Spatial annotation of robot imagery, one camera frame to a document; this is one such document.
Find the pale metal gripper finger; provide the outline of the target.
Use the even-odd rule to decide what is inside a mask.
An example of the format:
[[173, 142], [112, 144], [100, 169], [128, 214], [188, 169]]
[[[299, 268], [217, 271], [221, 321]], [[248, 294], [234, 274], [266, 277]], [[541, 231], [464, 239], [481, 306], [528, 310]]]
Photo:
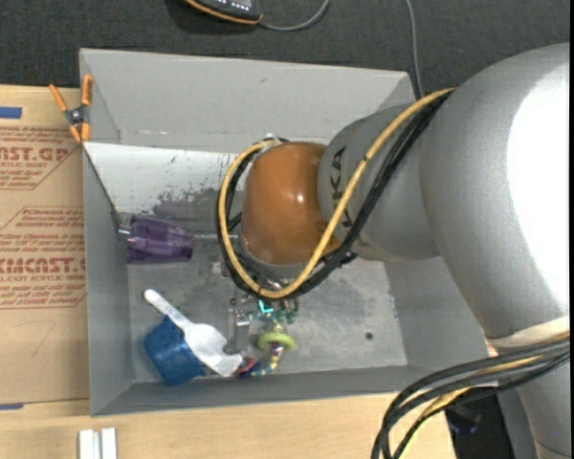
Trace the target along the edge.
[[235, 310], [233, 313], [232, 350], [239, 353], [247, 349], [249, 344], [250, 319], [246, 312]]

